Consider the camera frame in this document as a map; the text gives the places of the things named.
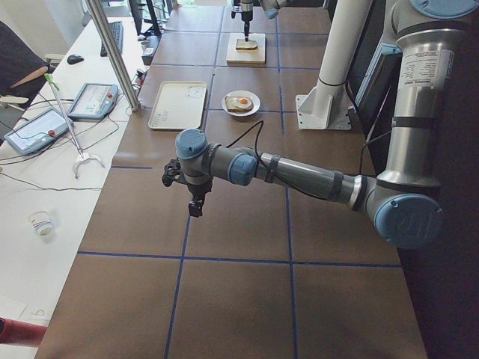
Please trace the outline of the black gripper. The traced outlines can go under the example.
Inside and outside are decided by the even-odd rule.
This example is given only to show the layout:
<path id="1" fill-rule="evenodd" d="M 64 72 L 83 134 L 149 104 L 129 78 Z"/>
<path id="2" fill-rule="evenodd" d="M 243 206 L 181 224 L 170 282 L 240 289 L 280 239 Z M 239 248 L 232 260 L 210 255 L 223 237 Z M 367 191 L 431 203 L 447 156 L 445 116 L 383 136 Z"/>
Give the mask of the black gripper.
<path id="1" fill-rule="evenodd" d="M 253 0 L 233 0 L 231 8 L 231 18 L 234 19 L 236 14 L 241 15 L 244 21 L 244 40 L 249 41 L 250 21 L 253 19 Z"/>
<path id="2" fill-rule="evenodd" d="M 192 217 L 201 217 L 203 215 L 202 207 L 206 195 L 212 191 L 213 184 L 204 182 L 201 184 L 187 184 L 187 188 L 192 194 L 192 201 L 189 202 L 189 215 Z"/>

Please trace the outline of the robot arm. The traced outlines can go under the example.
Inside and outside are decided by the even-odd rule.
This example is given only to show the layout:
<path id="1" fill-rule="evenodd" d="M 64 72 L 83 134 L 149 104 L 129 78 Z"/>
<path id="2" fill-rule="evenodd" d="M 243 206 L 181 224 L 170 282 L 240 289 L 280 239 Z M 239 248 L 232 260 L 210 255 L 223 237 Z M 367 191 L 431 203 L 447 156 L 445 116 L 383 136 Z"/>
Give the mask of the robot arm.
<path id="1" fill-rule="evenodd" d="M 286 7 L 291 3 L 288 0 L 266 0 L 258 1 L 259 5 L 268 19 L 277 17 L 281 8 Z M 254 0 L 233 0 L 231 8 L 231 18 L 234 19 L 239 13 L 241 20 L 244 22 L 243 33 L 244 41 L 249 41 L 250 23 L 253 20 Z"/>
<path id="2" fill-rule="evenodd" d="M 194 217 L 201 216 L 214 178 L 244 186 L 258 178 L 363 212 L 398 248 L 433 241 L 444 218 L 432 173 L 442 103 L 456 48 L 477 14 L 476 1 L 387 2 L 383 35 L 400 54 L 401 66 L 387 163 L 377 177 L 349 176 L 253 147 L 223 147 L 198 129 L 186 129 L 176 137 L 177 156 L 165 166 L 162 182 L 186 185 Z"/>

